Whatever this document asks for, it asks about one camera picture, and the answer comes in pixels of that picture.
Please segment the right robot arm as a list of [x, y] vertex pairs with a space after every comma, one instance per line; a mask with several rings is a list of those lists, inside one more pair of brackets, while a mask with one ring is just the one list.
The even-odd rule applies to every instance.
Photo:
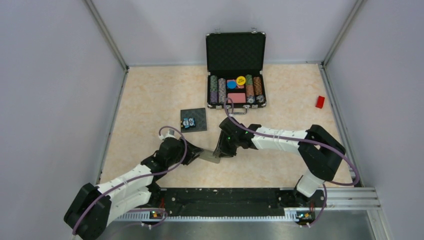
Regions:
[[307, 206], [314, 193], [325, 182], [334, 179], [346, 149], [322, 126], [313, 124], [307, 130], [278, 130], [260, 124], [244, 126], [233, 117], [225, 118], [213, 156], [232, 158], [238, 148], [279, 150], [299, 155], [307, 171], [296, 183], [293, 200]]

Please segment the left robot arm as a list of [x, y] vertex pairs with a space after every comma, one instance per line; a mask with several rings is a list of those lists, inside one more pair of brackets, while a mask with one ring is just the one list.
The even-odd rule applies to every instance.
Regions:
[[167, 137], [159, 149], [136, 167], [98, 185], [83, 185], [66, 211], [63, 220], [74, 236], [97, 239], [115, 219], [142, 205], [160, 202], [154, 183], [178, 165], [189, 165], [205, 150], [183, 138]]

